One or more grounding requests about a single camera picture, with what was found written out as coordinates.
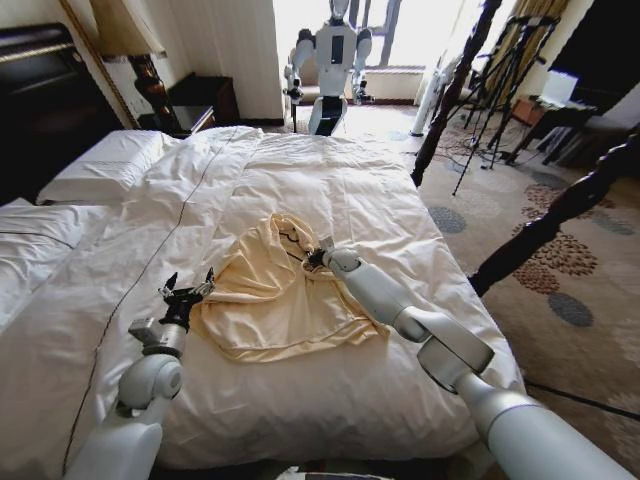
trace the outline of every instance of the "headboard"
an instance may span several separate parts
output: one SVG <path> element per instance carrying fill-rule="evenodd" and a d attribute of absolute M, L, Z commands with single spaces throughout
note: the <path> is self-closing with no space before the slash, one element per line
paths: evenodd
<path fill-rule="evenodd" d="M 61 23 L 0 29 L 0 101 L 0 205 L 123 128 Z"/>

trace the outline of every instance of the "lamp shade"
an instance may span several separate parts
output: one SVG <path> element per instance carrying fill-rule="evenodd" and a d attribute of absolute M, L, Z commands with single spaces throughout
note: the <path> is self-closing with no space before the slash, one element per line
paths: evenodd
<path fill-rule="evenodd" d="M 126 0 L 90 0 L 104 56 L 164 54 L 164 47 Z"/>

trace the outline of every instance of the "table lamp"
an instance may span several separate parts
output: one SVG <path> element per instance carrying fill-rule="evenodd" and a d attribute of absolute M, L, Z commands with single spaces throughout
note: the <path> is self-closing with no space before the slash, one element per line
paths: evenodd
<path fill-rule="evenodd" d="M 98 27 L 97 48 L 102 58 L 120 61 L 126 57 L 136 73 L 136 90 L 147 100 L 165 132 L 180 129 L 164 83 L 158 77 L 150 54 L 166 56 L 164 47 L 126 0 L 90 0 Z"/>

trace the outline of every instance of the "pillow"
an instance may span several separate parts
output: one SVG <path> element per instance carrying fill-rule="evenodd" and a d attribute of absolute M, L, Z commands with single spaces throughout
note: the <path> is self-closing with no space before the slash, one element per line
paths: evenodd
<path fill-rule="evenodd" d="M 0 331 L 109 211 L 15 202 L 0 207 Z"/>
<path fill-rule="evenodd" d="M 160 132 L 111 132 L 49 182 L 36 203 L 121 203 L 142 174 L 179 142 Z"/>

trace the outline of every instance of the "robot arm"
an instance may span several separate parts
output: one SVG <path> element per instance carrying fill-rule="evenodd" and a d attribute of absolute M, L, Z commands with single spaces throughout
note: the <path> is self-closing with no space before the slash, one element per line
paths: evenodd
<path fill-rule="evenodd" d="M 65 480 L 143 480 L 149 477 L 162 440 L 162 421 L 182 386 L 180 356 L 191 307 L 214 288 L 213 271 L 193 288 L 174 290 L 177 274 L 160 289 L 167 313 L 159 321 L 136 320 L 129 333 L 144 356 L 118 383 L 118 396 L 105 419 L 89 435 Z"/>
<path fill-rule="evenodd" d="M 377 321 L 422 343 L 418 361 L 438 385 L 460 395 L 478 433 L 512 479 L 632 479 L 568 423 L 534 399 L 480 378 L 493 351 L 455 320 L 411 305 L 402 286 L 354 250 L 320 243 L 309 263 L 340 278 Z"/>
<path fill-rule="evenodd" d="M 291 102 L 295 105 L 300 103 L 302 90 L 300 90 L 300 68 L 313 55 L 315 49 L 315 38 L 308 29 L 302 29 L 298 33 L 298 42 L 291 56 L 291 63 L 284 69 L 284 76 L 287 79 L 287 88 L 282 93 L 291 97 Z"/>
<path fill-rule="evenodd" d="M 367 81 L 365 80 L 364 67 L 367 57 L 371 53 L 371 30 L 365 28 L 360 31 L 356 46 L 356 59 L 353 65 L 353 74 L 351 76 L 351 96 L 353 103 L 360 105 L 363 102 L 371 103 L 375 99 L 371 95 L 367 95 L 365 88 Z"/>

